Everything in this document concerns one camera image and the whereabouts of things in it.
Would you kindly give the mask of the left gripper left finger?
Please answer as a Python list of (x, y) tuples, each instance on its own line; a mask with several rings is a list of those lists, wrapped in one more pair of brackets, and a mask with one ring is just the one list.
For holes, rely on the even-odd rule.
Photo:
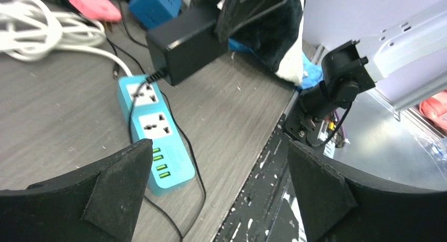
[(131, 241), (152, 155), (143, 139), (23, 190), (2, 190), (1, 241)]

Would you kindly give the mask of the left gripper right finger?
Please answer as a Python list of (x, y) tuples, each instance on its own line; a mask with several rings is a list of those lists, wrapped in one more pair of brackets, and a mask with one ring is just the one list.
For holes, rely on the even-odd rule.
[(371, 175), (297, 141), (287, 158), (308, 241), (446, 241), (446, 192)]

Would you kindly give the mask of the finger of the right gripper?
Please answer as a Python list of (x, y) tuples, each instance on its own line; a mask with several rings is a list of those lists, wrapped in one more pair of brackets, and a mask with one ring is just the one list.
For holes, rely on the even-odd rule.
[(287, 0), (225, 0), (215, 34), (223, 42), (242, 27), (284, 5)]

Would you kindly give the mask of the black power adapter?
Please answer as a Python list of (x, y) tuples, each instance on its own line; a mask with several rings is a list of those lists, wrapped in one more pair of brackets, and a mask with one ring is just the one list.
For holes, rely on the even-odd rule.
[(215, 34), (219, 13), (216, 6), (194, 7), (147, 31), (152, 65), (171, 86), (228, 51), (228, 41)]

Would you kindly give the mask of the teal usb power strip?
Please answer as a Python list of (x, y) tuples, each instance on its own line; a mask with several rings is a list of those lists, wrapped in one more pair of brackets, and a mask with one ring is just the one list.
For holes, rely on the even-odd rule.
[(117, 98), (126, 122), (131, 124), (132, 140), (152, 140), (149, 188), (162, 196), (185, 186), (196, 170), (157, 84), (141, 87), (141, 83), (145, 83), (143, 75), (119, 78)]

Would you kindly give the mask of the blue cube socket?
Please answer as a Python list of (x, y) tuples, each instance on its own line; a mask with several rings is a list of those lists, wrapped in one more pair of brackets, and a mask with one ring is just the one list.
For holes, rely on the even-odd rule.
[(129, 10), (146, 28), (152, 29), (178, 16), (182, 0), (130, 0)]

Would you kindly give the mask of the pink plug adapter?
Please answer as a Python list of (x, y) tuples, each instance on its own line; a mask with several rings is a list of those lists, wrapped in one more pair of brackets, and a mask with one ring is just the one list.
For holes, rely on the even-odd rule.
[(85, 17), (117, 23), (122, 19), (120, 10), (110, 0), (68, 0)]

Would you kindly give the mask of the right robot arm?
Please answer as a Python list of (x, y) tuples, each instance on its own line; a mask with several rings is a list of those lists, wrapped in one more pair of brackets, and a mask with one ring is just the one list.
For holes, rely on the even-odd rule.
[(303, 87), (305, 64), (302, 30), (305, 0), (221, 0), (216, 34), (234, 37), (279, 78), (295, 84), (300, 94), (284, 130), (293, 140), (319, 148), (334, 137), (310, 138), (317, 124), (336, 109), (349, 111), (355, 98), (398, 69), (446, 48), (446, 0), (379, 35), (350, 40), (321, 61), (321, 77)]

